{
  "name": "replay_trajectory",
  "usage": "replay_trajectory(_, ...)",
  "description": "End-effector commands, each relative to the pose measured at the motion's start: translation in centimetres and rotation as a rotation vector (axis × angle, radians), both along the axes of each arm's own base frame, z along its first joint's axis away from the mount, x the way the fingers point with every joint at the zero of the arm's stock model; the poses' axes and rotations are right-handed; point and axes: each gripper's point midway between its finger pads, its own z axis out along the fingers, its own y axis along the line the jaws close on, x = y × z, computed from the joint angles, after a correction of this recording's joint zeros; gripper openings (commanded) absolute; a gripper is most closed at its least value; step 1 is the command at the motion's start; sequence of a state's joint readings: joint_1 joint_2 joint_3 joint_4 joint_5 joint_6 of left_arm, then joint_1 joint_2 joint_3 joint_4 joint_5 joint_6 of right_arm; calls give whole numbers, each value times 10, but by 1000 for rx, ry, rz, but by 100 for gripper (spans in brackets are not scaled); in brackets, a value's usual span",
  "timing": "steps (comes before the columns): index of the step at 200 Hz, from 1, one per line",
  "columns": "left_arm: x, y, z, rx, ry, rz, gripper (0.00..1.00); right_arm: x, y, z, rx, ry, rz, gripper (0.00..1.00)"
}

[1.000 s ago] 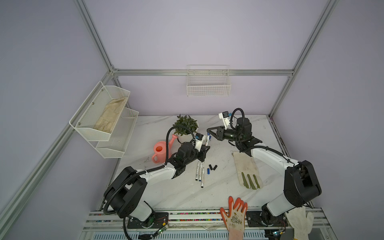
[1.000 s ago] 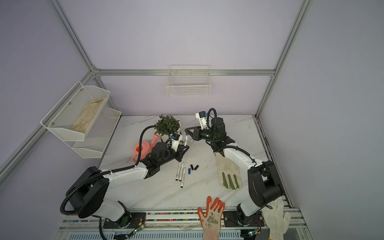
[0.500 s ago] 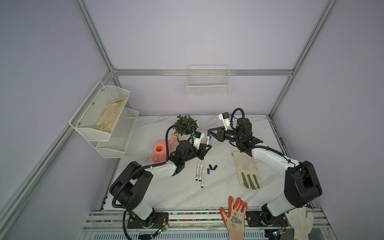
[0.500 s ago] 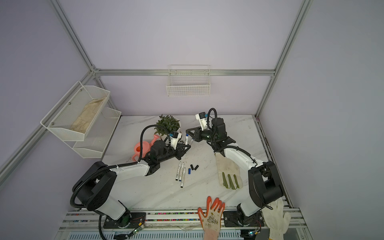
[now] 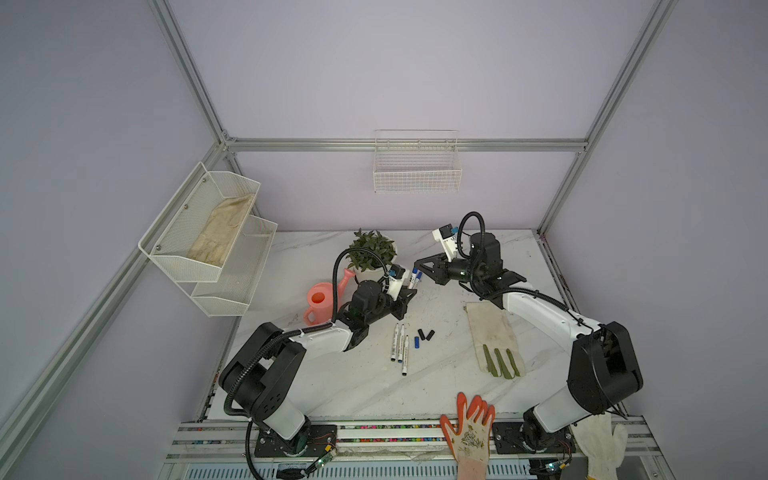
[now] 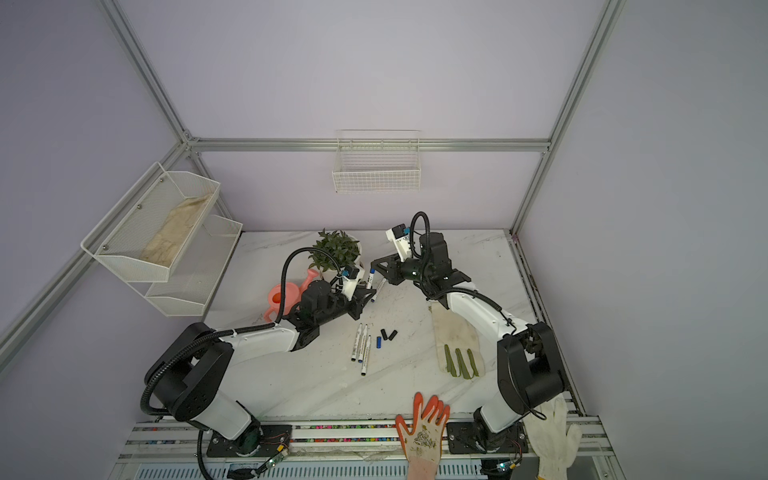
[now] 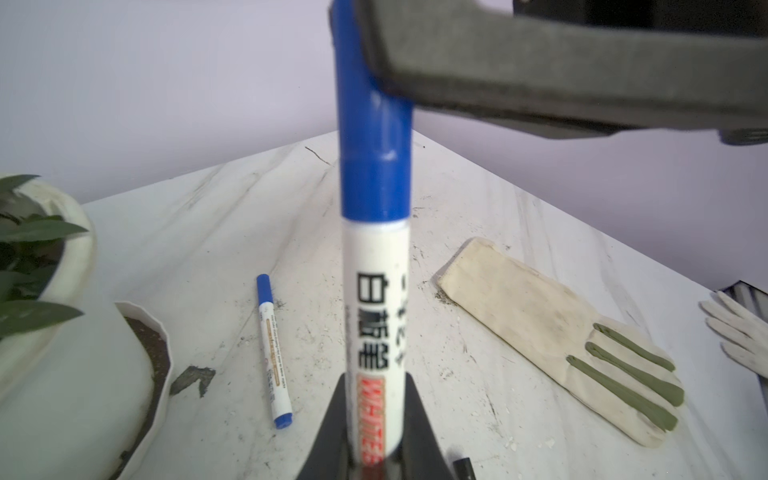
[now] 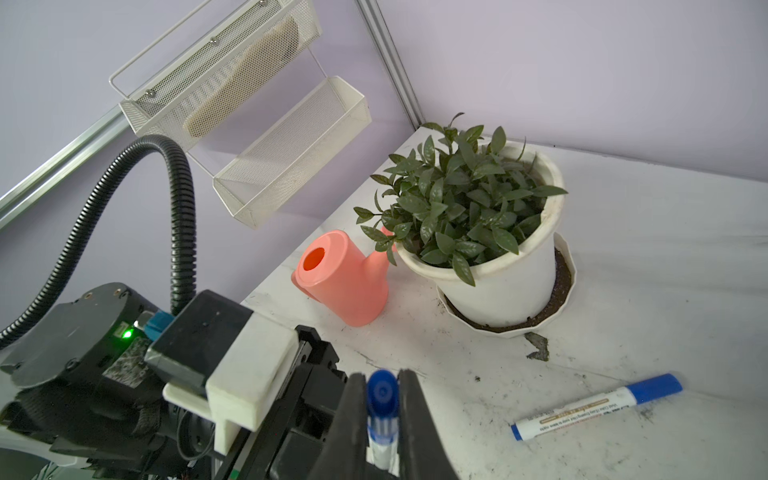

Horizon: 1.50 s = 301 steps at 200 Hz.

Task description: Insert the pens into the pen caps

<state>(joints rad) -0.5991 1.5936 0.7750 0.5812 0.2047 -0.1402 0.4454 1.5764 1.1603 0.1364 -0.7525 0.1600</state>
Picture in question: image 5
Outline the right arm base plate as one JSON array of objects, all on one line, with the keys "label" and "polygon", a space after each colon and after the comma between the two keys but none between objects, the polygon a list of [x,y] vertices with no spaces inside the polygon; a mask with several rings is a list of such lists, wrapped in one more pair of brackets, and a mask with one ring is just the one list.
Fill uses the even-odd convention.
[{"label": "right arm base plate", "polygon": [[561,429],[547,433],[522,421],[495,422],[491,433],[498,454],[572,454],[573,436]]}]

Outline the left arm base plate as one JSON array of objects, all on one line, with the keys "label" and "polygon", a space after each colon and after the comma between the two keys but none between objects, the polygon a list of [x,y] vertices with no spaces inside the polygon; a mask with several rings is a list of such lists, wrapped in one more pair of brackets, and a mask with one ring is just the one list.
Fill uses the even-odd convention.
[{"label": "left arm base plate", "polygon": [[338,427],[333,424],[311,424],[300,430],[291,440],[282,438],[273,430],[259,432],[252,442],[256,458],[319,457],[336,444]]}]

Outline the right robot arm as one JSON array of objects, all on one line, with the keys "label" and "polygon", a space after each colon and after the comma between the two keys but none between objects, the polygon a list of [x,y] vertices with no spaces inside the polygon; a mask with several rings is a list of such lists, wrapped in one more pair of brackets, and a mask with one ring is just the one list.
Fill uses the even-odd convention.
[{"label": "right robot arm", "polygon": [[534,289],[525,277],[503,267],[500,243],[491,233],[472,234],[467,253],[461,251],[463,234],[452,225],[432,234],[443,252],[417,260],[416,269],[438,285],[459,282],[483,306],[524,319],[570,355],[565,386],[524,413],[523,449],[549,448],[569,425],[603,414],[642,389],[637,357],[623,325],[583,317]]}]

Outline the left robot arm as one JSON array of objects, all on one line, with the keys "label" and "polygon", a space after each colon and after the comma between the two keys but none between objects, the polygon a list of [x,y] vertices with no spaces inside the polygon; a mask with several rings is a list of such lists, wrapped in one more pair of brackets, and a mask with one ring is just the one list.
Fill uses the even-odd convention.
[{"label": "left robot arm", "polygon": [[288,399],[302,364],[355,349],[375,322],[387,316],[402,320],[416,295],[416,289],[392,278],[365,280],[344,304],[337,291],[327,296],[330,314],[324,322],[294,330],[262,324],[219,376],[224,413],[245,418],[287,442],[306,438],[311,421]]}]

